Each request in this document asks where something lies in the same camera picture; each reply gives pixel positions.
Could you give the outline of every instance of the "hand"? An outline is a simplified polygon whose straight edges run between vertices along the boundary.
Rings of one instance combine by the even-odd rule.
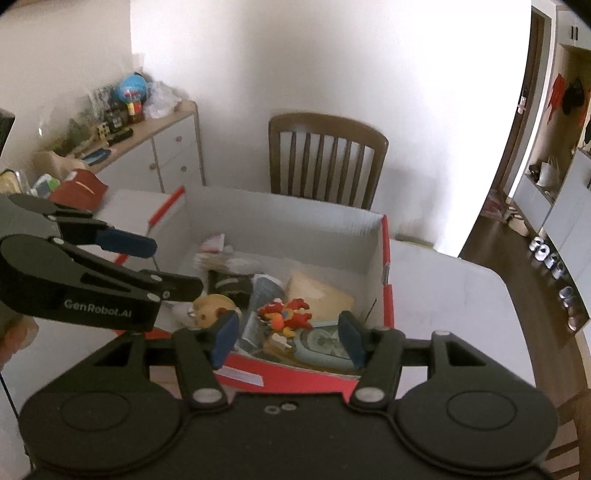
[[[16,352],[31,344],[38,330],[35,320],[27,316],[22,316],[8,329],[0,340],[0,372]]]

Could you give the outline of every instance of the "red bag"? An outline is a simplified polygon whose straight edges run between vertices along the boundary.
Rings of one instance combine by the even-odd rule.
[[[90,170],[73,170],[49,199],[52,202],[96,212],[109,187],[102,183]]]

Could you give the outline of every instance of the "table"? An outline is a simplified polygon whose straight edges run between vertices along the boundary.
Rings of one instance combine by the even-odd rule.
[[[119,190],[97,217],[133,233],[168,196]],[[89,248],[101,257],[115,255]],[[517,314],[501,278],[489,269],[416,245],[392,240],[389,282],[394,290],[395,326],[408,338],[429,339],[448,330],[534,385],[534,374]],[[33,344],[16,354],[4,375],[17,407],[39,388],[100,348],[115,334],[108,330],[38,320]],[[398,396],[426,379],[426,368],[405,368]],[[21,478],[28,463],[8,403],[0,400],[0,477]]]
[[[515,307],[499,275],[416,245],[390,240],[389,282],[394,325],[408,338],[448,330],[535,385]],[[405,368],[399,396],[426,379],[426,368]]]

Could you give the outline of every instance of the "wooden countertop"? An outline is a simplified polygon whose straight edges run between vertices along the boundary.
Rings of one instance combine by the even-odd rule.
[[[97,174],[101,170],[107,168],[119,157],[125,155],[128,151],[134,149],[147,139],[157,134],[158,132],[170,127],[188,116],[194,115],[197,112],[197,104],[191,100],[183,100],[177,106],[177,109],[169,116],[159,118],[157,120],[145,120],[138,124],[131,125],[134,131],[134,136],[123,140],[121,143],[113,145],[113,153],[100,163],[90,167],[91,172]]]

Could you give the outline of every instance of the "plastic bag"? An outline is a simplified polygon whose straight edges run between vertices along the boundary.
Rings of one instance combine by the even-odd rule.
[[[170,115],[182,100],[162,82],[151,82],[148,88],[150,94],[144,104],[144,115],[147,118],[163,118]]]
[[[537,185],[543,189],[552,189],[560,184],[560,171],[558,170],[558,160],[550,157],[547,162],[540,165],[540,179]]]

